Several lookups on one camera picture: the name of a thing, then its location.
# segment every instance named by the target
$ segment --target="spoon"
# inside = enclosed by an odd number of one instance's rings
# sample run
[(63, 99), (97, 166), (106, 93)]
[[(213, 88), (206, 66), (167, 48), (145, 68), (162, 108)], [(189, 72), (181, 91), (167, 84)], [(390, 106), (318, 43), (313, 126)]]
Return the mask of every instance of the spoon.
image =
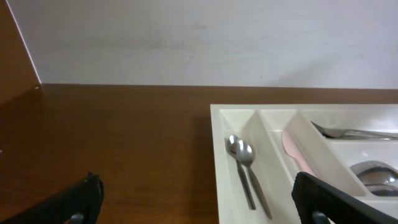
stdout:
[(377, 196), (396, 197), (398, 196), (398, 188), (390, 185), (367, 185), (372, 194)]
[(239, 140), (238, 145), (236, 147), (236, 158), (242, 165), (244, 165), (248, 168), (250, 181), (251, 181), (251, 184), (253, 185), (254, 191), (256, 192), (266, 215), (271, 220), (272, 215), (271, 215), (271, 211), (269, 210), (266, 198), (265, 198), (264, 194), (262, 193), (262, 189), (261, 189), (260, 183), (259, 183), (256, 175), (254, 174), (253, 170), (251, 169), (251, 164), (254, 161), (254, 157), (255, 157), (255, 153), (254, 153), (254, 150), (250, 147), (250, 145), (243, 140)]
[(356, 129), (336, 129), (336, 128), (324, 128), (311, 122), (318, 131), (326, 138), (332, 139), (379, 139), (379, 140), (397, 140), (398, 136), (395, 133), (380, 133), (375, 131), (364, 131)]
[(241, 179), (243, 191), (246, 196), (246, 200), (248, 201), (249, 208), (250, 208), (250, 210), (255, 210), (256, 204), (254, 204), (253, 197), (251, 196), (250, 187), (249, 187), (248, 180), (246, 178), (246, 174), (244, 173), (242, 165), (236, 159), (236, 145), (238, 144), (238, 141), (239, 141), (239, 138), (234, 134), (228, 138), (228, 140), (226, 142), (227, 153), (229, 155), (231, 155), (236, 161), (236, 167), (238, 168), (239, 178)]
[(364, 185), (393, 185), (398, 187), (398, 171), (381, 161), (365, 161), (350, 169)]

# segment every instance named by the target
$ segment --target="wooden panel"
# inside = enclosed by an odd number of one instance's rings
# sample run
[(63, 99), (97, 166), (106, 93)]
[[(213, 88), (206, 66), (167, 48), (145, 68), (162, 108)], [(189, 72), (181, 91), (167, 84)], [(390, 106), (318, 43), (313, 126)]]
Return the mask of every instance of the wooden panel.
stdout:
[(99, 224), (218, 223), (211, 103), (398, 103), (398, 90), (43, 85), (0, 107), (0, 220), (92, 171)]
[(0, 0), (0, 105), (39, 85), (5, 0)]

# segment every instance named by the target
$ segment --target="cutlery organizer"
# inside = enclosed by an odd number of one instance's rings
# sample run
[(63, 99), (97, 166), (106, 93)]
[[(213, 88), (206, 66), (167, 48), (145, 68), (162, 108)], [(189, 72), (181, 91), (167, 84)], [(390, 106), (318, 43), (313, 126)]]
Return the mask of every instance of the cutlery organizer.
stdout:
[[(358, 162), (379, 160), (398, 168), (398, 141), (325, 139), (311, 121), (326, 128), (398, 131), (396, 105), (212, 105), (219, 220), (230, 223), (300, 223), (291, 192), (301, 171), (282, 145), (288, 131), (317, 177), (364, 203), (398, 218), (398, 197), (373, 195), (349, 169)], [(225, 139), (235, 134), (256, 153), (257, 175), (273, 219), (250, 185), (257, 210), (250, 210)]]

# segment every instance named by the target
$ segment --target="fork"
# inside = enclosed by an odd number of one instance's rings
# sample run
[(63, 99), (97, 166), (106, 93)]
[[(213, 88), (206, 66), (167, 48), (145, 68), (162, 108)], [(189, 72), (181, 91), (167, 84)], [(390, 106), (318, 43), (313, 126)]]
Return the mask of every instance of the fork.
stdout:
[(376, 131), (364, 131), (357, 129), (335, 129), (324, 128), (311, 121), (311, 123), (318, 129), (318, 131), (326, 138), (331, 139), (350, 139), (350, 140), (398, 140), (398, 135), (395, 133), (382, 133)]

